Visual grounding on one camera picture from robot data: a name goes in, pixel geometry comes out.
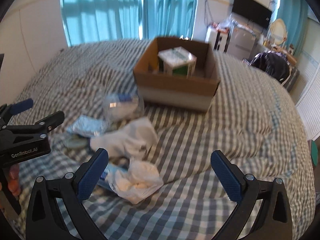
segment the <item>open cardboard box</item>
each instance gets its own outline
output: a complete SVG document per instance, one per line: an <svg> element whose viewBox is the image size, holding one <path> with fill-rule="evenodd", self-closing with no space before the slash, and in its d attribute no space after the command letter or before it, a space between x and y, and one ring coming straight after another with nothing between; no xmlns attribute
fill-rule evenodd
<svg viewBox="0 0 320 240"><path fill-rule="evenodd" d="M154 73L159 68L158 52L183 47L196 56L192 77ZM133 69L138 91L144 101L207 112L220 76L210 44L179 38L155 38Z"/></svg>

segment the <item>striped bedsheet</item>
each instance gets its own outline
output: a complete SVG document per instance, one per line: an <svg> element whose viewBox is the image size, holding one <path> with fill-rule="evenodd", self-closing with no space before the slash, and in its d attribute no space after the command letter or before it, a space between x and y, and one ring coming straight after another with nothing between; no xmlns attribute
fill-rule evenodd
<svg viewBox="0 0 320 240"><path fill-rule="evenodd" d="M25 234L26 212L36 177L61 178L90 158L88 149L69 150L66 127L81 114L102 118L106 93L136 90L132 68L149 41L122 40L65 49L48 62L17 100L34 99L33 109L12 119L32 124L64 111L63 125L50 136L49 155L21 163L22 213L15 227ZM164 186L137 205L97 186L83 205L108 239L211 239L235 207L211 169L210 155L221 150L244 174L285 183L294 240L315 211L314 176L304 126L289 94L262 71L215 52L221 84L207 114L146 104L145 115L159 136L146 160ZM73 235L76 230L59 201ZM241 236L259 209L255 206Z"/></svg>

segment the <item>green object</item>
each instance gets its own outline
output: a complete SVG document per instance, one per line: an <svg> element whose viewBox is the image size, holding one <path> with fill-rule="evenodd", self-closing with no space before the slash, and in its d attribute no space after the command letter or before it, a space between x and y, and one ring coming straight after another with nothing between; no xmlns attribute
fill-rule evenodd
<svg viewBox="0 0 320 240"><path fill-rule="evenodd" d="M188 66L186 65L186 66L175 68L172 70L172 74L187 76L188 75Z"/></svg>
<svg viewBox="0 0 320 240"><path fill-rule="evenodd" d="M72 135L64 141L64 145L69 149L82 149L89 145L87 138Z"/></svg>
<svg viewBox="0 0 320 240"><path fill-rule="evenodd" d="M314 166L318 165L318 147L314 141L311 140L311 158Z"/></svg>

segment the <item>clear plastic bag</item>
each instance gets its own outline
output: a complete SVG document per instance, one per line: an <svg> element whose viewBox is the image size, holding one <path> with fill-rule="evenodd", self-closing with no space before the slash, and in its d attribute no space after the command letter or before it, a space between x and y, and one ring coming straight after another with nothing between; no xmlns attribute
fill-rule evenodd
<svg viewBox="0 0 320 240"><path fill-rule="evenodd" d="M103 100L103 112L109 125L132 120L143 116L144 102L138 94L109 94Z"/></svg>
<svg viewBox="0 0 320 240"><path fill-rule="evenodd" d="M115 192L132 204L146 199L163 184L156 166L134 158L130 159L128 171L109 163L98 182L101 187Z"/></svg>
<svg viewBox="0 0 320 240"><path fill-rule="evenodd" d="M230 15L218 24L217 29L231 29L234 24L237 24L237 21Z"/></svg>

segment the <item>television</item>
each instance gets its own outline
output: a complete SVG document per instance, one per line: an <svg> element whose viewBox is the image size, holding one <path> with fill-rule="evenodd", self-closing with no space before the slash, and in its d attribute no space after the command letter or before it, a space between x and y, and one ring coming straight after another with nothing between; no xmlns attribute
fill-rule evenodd
<svg viewBox="0 0 320 240"><path fill-rule="evenodd" d="M234 0L232 12L267 29L270 24L272 11L254 0Z"/></svg>

